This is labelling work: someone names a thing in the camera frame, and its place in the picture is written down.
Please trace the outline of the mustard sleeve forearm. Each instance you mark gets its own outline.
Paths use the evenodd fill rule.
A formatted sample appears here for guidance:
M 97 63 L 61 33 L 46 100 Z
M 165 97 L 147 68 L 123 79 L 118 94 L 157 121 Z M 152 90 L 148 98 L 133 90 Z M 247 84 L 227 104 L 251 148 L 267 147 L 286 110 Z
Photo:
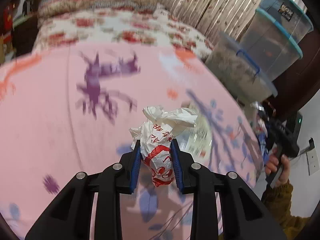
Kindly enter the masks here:
M 287 239 L 295 239 L 302 231 L 309 217 L 291 215 L 293 186 L 287 183 L 271 188 L 267 185 L 261 201 L 283 229 Z

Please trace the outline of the person's right hand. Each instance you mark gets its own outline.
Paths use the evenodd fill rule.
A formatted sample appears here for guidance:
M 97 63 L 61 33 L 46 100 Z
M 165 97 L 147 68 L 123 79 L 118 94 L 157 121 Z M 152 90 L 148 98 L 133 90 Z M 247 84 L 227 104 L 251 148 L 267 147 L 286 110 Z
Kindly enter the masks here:
M 279 175 L 278 180 L 276 180 L 271 186 L 272 188 L 285 185 L 289 181 L 290 175 L 290 161 L 288 157 L 284 154 L 281 156 L 281 161 L 279 161 L 277 153 L 278 148 L 274 147 L 272 150 L 272 154 L 269 156 L 268 162 L 265 165 L 265 173 L 267 176 L 278 171 L 279 163 L 283 165 L 282 172 Z

